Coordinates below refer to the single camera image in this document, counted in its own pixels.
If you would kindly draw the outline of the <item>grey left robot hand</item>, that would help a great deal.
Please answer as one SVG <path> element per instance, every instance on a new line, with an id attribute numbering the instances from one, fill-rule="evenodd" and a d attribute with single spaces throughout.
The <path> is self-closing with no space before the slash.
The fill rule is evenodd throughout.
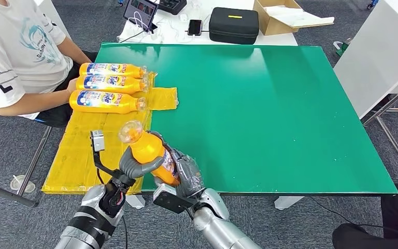
<path id="1" fill-rule="evenodd" d="M 136 179 L 154 171 L 162 164 L 163 161 L 164 158 L 158 156 L 151 162 L 139 163 L 133 157 L 131 148 L 128 147 L 119 161 L 119 169 L 129 178 Z"/>

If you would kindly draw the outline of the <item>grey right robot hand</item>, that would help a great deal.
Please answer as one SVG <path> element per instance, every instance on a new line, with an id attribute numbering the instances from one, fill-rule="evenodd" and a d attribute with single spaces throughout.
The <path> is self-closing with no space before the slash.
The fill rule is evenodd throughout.
<path id="1" fill-rule="evenodd" d="M 170 146 L 158 132 L 147 132 L 161 139 L 162 145 L 170 153 L 179 176 L 179 185 L 175 187 L 177 195 L 186 198 L 198 198 L 204 191 L 205 186 L 202 174 L 194 158 Z"/>

